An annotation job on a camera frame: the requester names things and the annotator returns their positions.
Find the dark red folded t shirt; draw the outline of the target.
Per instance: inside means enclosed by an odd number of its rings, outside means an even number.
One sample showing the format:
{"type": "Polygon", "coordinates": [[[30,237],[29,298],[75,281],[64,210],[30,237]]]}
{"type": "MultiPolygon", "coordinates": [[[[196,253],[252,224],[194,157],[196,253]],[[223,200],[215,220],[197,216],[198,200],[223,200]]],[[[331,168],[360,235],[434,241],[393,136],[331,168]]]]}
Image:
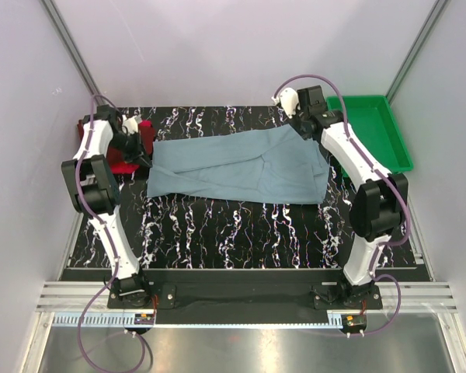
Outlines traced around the dark red folded t shirt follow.
{"type": "Polygon", "coordinates": [[[81,144],[73,163],[103,160],[116,174],[151,167],[155,129],[150,122],[139,123],[132,117],[117,127],[109,120],[95,119],[78,129],[81,144]]]}

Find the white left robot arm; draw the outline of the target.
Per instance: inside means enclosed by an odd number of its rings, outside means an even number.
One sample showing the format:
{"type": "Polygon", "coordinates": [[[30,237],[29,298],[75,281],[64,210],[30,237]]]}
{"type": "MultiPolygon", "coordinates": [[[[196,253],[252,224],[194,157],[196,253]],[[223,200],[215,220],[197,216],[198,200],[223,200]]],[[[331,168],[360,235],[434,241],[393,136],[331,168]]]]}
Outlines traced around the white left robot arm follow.
{"type": "Polygon", "coordinates": [[[139,117],[125,117],[106,104],[93,108],[82,120],[81,144],[73,159],[61,164],[61,172],[74,209],[84,214],[100,238],[110,260],[110,308],[143,308],[151,302],[152,289],[130,247],[120,218],[119,184],[107,153],[122,153],[123,161],[151,167],[139,130],[139,117]]]}

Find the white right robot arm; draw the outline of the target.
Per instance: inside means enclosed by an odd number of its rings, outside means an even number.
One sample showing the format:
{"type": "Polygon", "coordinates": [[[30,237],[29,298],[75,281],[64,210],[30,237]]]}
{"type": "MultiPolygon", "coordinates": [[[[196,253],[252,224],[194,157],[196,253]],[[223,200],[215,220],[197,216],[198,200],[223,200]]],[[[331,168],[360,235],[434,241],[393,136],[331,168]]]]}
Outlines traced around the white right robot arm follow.
{"type": "Polygon", "coordinates": [[[344,168],[356,195],[349,211],[355,238],[343,275],[316,299],[327,305],[361,306],[374,291],[384,245],[407,218],[408,180],[379,163],[345,122],[343,110],[330,110],[319,85],[294,93],[292,125],[303,139],[317,141],[344,168]]]}

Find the bright red folded t shirt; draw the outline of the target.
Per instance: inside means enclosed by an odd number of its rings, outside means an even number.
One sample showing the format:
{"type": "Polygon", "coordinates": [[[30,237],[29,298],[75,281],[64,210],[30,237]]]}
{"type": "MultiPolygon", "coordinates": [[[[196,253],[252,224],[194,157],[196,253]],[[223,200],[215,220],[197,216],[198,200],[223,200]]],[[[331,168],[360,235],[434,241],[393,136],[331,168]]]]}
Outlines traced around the bright red folded t shirt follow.
{"type": "MultiPolygon", "coordinates": [[[[139,124],[139,135],[143,141],[144,150],[151,159],[153,153],[153,142],[155,139],[155,129],[153,128],[151,121],[143,120],[139,124]]],[[[126,162],[123,159],[122,151],[114,148],[112,145],[108,148],[106,158],[113,174],[131,174],[140,167],[136,163],[126,162]]]]}

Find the green plastic bin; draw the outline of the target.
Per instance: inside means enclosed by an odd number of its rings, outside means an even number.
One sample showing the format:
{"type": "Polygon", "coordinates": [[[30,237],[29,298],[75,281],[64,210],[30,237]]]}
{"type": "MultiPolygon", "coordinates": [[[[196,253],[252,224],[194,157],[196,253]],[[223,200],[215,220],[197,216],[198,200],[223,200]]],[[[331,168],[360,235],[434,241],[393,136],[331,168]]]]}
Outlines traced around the green plastic bin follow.
{"type": "Polygon", "coordinates": [[[385,96],[344,96],[349,124],[368,151],[392,173],[413,170],[413,162],[385,96]]]}

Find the light blue t shirt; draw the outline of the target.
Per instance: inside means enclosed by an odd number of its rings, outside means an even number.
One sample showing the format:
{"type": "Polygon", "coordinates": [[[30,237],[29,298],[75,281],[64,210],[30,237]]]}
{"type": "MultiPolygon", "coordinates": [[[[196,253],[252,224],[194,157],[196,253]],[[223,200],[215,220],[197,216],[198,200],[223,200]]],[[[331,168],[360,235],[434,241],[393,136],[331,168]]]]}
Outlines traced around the light blue t shirt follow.
{"type": "Polygon", "coordinates": [[[329,164],[290,125],[155,143],[147,196],[320,204],[329,164]]]}

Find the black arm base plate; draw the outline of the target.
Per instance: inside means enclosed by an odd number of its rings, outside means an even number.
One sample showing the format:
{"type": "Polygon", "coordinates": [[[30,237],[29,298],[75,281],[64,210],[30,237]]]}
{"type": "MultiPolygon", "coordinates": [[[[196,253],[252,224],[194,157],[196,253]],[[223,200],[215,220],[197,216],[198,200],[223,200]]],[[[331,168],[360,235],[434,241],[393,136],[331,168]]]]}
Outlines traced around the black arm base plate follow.
{"type": "Polygon", "coordinates": [[[110,309],[178,309],[188,305],[293,305],[317,310],[381,310],[383,302],[376,285],[346,298],[338,286],[307,283],[156,283],[150,295],[108,296],[110,309]]]}

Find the aluminium front rail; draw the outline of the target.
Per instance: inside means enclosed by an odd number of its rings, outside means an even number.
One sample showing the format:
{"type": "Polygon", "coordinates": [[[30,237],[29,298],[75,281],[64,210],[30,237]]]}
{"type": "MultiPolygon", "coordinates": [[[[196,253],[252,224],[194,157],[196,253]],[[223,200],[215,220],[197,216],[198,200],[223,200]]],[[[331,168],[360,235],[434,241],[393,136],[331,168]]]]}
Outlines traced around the aluminium front rail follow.
{"type": "MultiPolygon", "coordinates": [[[[81,311],[102,287],[96,282],[47,282],[43,286],[37,311],[81,311]]],[[[375,284],[365,301],[339,301],[330,299],[330,291],[336,283],[308,284],[289,283],[216,283],[168,282],[151,284],[151,294],[156,296],[160,309],[177,309],[179,306],[205,302],[207,305],[300,305],[323,310],[366,310],[390,311],[398,304],[398,291],[392,282],[375,284]]],[[[456,312],[457,306],[449,285],[442,282],[400,283],[402,312],[456,312]]],[[[126,300],[105,290],[93,303],[94,309],[136,309],[138,301],[126,300]]]]}

